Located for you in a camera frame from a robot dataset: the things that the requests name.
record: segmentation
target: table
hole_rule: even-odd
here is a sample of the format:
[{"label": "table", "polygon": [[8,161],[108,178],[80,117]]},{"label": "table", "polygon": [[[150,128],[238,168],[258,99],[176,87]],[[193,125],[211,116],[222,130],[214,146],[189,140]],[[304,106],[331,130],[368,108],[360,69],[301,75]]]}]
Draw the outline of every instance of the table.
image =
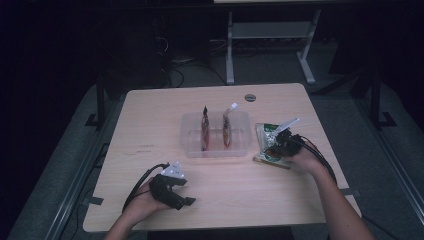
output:
[{"label": "table", "polygon": [[[256,101],[245,101],[254,94]],[[182,115],[223,111],[231,103],[250,115],[253,141],[244,157],[187,158],[180,145]],[[107,231],[121,213],[126,197],[139,178],[158,163],[179,160],[187,184],[175,189],[197,200],[180,211],[164,210],[135,230],[207,229],[282,226],[325,222],[312,177],[302,171],[273,167],[252,160],[259,152],[255,123],[281,123],[300,117],[291,130],[314,142],[338,179],[348,188],[325,132],[301,84],[270,84],[136,90],[128,93],[94,197],[84,221],[88,232]],[[360,214],[353,196],[347,199]]]}]

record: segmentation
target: right hand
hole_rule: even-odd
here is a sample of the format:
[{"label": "right hand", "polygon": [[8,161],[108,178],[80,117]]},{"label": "right hand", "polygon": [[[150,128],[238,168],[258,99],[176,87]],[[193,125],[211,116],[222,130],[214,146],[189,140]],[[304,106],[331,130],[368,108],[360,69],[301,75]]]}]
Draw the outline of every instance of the right hand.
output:
[{"label": "right hand", "polygon": [[[317,148],[311,142],[305,141],[305,144],[307,144],[312,149],[317,150]],[[314,171],[318,171],[321,168],[324,168],[324,166],[319,162],[318,158],[305,147],[302,147],[298,154],[292,157],[284,157],[284,159],[294,162],[302,170],[311,174]]]},{"label": "right hand", "polygon": [[127,206],[125,211],[122,213],[121,218],[126,220],[129,225],[134,226],[138,222],[143,221],[153,213],[163,210],[170,209],[170,207],[158,200],[154,199],[150,193],[149,183],[153,180],[151,177],[147,182],[141,185],[136,196]]}]

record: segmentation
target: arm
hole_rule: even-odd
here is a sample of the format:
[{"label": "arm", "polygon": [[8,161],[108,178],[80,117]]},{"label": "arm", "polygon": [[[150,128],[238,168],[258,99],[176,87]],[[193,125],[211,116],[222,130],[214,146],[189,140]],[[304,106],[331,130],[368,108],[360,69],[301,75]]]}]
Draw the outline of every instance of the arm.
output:
[{"label": "arm", "polygon": [[286,158],[310,173],[320,194],[331,239],[374,239],[371,232],[341,193],[327,169],[306,148]]},{"label": "arm", "polygon": [[169,208],[167,205],[153,198],[149,192],[149,183],[151,181],[152,178],[137,190],[136,194],[139,195],[130,202],[125,211],[119,216],[106,234],[105,240],[127,239],[131,229],[137,223],[159,210]]}]

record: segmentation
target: plastic container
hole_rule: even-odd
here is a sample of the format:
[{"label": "plastic container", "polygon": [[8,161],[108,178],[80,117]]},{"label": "plastic container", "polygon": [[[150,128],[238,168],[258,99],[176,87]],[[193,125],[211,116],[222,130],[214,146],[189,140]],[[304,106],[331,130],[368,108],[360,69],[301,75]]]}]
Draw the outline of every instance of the plastic container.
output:
[{"label": "plastic container", "polygon": [[183,115],[180,141],[187,157],[243,157],[247,154],[247,148],[252,143],[249,114],[243,111],[233,111],[228,115],[232,135],[228,148],[224,145],[223,114],[224,112],[208,112],[209,146],[207,151],[201,150],[200,142],[203,114],[196,112]]}]

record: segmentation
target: cable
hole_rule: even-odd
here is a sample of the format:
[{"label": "cable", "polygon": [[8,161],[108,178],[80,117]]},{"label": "cable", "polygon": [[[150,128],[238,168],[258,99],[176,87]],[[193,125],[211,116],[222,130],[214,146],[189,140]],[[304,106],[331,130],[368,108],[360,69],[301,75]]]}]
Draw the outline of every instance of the cable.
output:
[{"label": "cable", "polygon": [[77,207],[77,216],[76,216],[76,219],[77,219],[76,226],[77,227],[75,228],[75,231],[74,231],[74,233],[71,236],[71,240],[74,239],[75,235],[78,232],[78,224],[79,224],[79,220],[78,219],[79,219],[79,210],[81,208],[81,205],[82,205],[84,199],[87,197],[88,193],[91,192],[91,191],[93,191],[93,190],[94,190],[94,188],[88,189],[87,192],[85,192],[84,197],[82,198],[82,201],[78,204],[78,207]]},{"label": "cable", "polygon": [[364,214],[362,214],[362,218],[364,220],[366,220],[367,222],[369,222],[369,223],[373,224],[374,226],[376,226],[378,229],[380,229],[381,231],[383,231],[385,234],[389,235],[391,238],[393,238],[395,240],[399,240],[399,238],[397,238],[395,235],[393,235],[392,233],[390,233],[388,230],[386,230],[385,228],[383,228],[378,223],[376,223],[374,220],[368,218]]},{"label": "cable", "polygon": [[[314,145],[309,139],[307,139],[306,137],[301,136],[301,138],[304,138],[306,140],[308,140],[308,142],[310,142],[312,145]],[[285,138],[284,140],[286,141],[290,141],[296,144],[299,144],[301,146],[303,146],[304,148],[306,148],[308,151],[310,151],[312,154],[315,155],[315,157],[318,158],[318,160],[321,162],[322,165],[325,166],[325,168],[327,169],[328,173],[330,174],[331,178],[334,180],[334,182],[337,184],[337,179],[336,179],[336,175],[334,174],[333,168],[330,166],[330,164],[327,162],[327,160],[324,158],[324,156],[321,154],[320,151],[315,150],[313,148],[311,148],[309,145],[293,140],[291,138]]]},{"label": "cable", "polygon": [[[105,148],[106,148],[106,146],[109,146],[110,145],[110,143],[104,143],[103,145],[102,145],[102,147],[101,147],[101,149],[100,149],[100,151],[99,151],[99,154],[97,154],[97,156],[96,156],[96,159],[94,160],[94,162],[93,162],[93,165],[92,165],[92,167],[91,167],[91,169],[90,169],[90,172],[87,174],[87,176],[85,177],[85,179],[84,179],[84,183],[83,183],[83,186],[85,186],[86,184],[87,184],[87,181],[88,181],[88,179],[90,178],[90,175],[91,175],[91,173],[93,172],[93,170],[94,169],[99,169],[99,168],[101,168],[101,166],[98,166],[97,164],[99,163],[99,161],[103,158],[103,157],[105,157],[106,156],[106,153],[107,153],[107,150],[104,150]],[[77,199],[79,199],[79,197],[81,196],[81,193],[82,193],[82,190],[84,189],[84,187],[82,187],[81,189],[80,189],[80,191],[79,191],[79,193],[78,193],[78,197],[77,197]],[[74,206],[72,206],[72,213],[71,214],[73,214],[73,212],[75,211],[75,206],[76,205],[74,205]],[[74,234],[73,234],[73,236],[72,236],[72,238],[75,236],[75,234],[76,234],[76,232],[78,231],[78,210],[79,210],[79,208],[80,208],[80,205],[78,205],[78,207],[77,207],[77,228],[75,229],[75,232],[74,232]],[[66,226],[68,225],[68,223],[69,223],[69,220],[70,220],[70,218],[68,218],[68,220],[66,221],[66,223],[65,223],[65,228],[66,228]]]},{"label": "cable", "polygon": [[140,195],[142,195],[142,194],[148,193],[148,192],[150,192],[150,190],[147,190],[147,191],[144,191],[144,192],[138,193],[138,194],[134,195],[134,198],[136,198],[137,196],[140,196]]},{"label": "cable", "polygon": [[143,77],[142,75],[135,72],[133,69],[131,69],[125,63],[123,63],[119,58],[117,58],[115,55],[113,55],[105,46],[103,46],[103,44],[99,40],[96,40],[96,43],[106,52],[107,55],[109,55],[109,57],[111,57],[111,59],[113,59],[116,63],[121,65],[121,67],[123,67],[123,69],[126,70],[128,73],[133,74],[134,76],[140,78],[142,81],[147,81],[147,79],[145,77]]},{"label": "cable", "polygon": [[195,58],[188,57],[188,58],[180,59],[180,60],[173,59],[172,63],[178,66],[178,65],[185,65],[185,64],[191,63],[195,60],[196,60]]},{"label": "cable", "polygon": [[169,167],[169,163],[168,164],[158,164],[154,167],[152,167],[151,169],[147,170],[144,175],[140,178],[140,180],[138,180],[138,182],[135,184],[135,186],[133,187],[133,189],[131,190],[131,193],[128,195],[127,200],[125,200],[124,203],[124,207],[122,208],[122,212],[125,210],[125,208],[127,208],[128,204],[130,204],[130,202],[134,199],[134,197],[136,196],[136,192],[138,190],[138,188],[141,186],[141,184],[144,182],[144,180],[146,180],[146,178],[153,172],[153,170],[155,170],[158,167],[162,167],[163,169]]},{"label": "cable", "polygon": [[163,56],[166,53],[166,51],[168,50],[168,48],[169,48],[168,40],[166,40],[166,38],[163,38],[163,37],[156,37],[156,40],[162,40],[162,41],[164,41],[166,43],[166,47],[163,50],[163,52],[160,52],[160,51],[158,52],[159,55]]},{"label": "cable", "polygon": [[186,68],[186,67],[203,67],[203,68],[207,68],[207,69],[209,69],[210,71],[212,71],[213,73],[215,73],[217,76],[218,76],[218,78],[222,81],[222,83],[225,85],[225,86],[228,86],[228,84],[226,83],[226,81],[221,77],[221,75],[219,75],[219,73],[217,72],[217,71],[215,71],[213,68],[211,68],[211,67],[209,67],[209,66],[204,66],[204,65],[200,65],[200,64],[196,64],[196,65],[184,65],[184,66],[177,66],[177,68]]},{"label": "cable", "polygon": [[[177,70],[177,69],[175,69],[175,68],[171,68],[170,70],[171,70],[171,71],[174,71],[174,72],[177,72],[178,74],[180,74],[180,76],[181,76],[181,82],[180,82],[180,84],[178,84],[178,86],[176,86],[175,88],[179,88],[179,87],[181,87],[181,85],[183,85],[184,80],[185,80],[185,78],[184,78],[184,74],[183,74],[181,71],[178,71],[178,70]],[[170,82],[170,84],[171,84],[171,87],[174,87],[174,85],[172,84],[172,79],[171,79],[171,77],[169,77],[169,82]]]},{"label": "cable", "polygon": [[217,56],[221,56],[223,54],[225,54],[225,50],[227,47],[227,41],[222,39],[222,40],[210,40],[210,56],[211,57],[217,57]]},{"label": "cable", "polygon": [[263,54],[267,52],[267,46],[265,44],[262,44],[262,47],[265,49],[261,51],[260,47],[261,45],[257,44],[257,39],[254,40],[256,42],[253,43],[252,41],[248,41],[244,39],[244,41],[237,41],[233,44],[233,55],[237,58],[251,58],[259,54]]}]

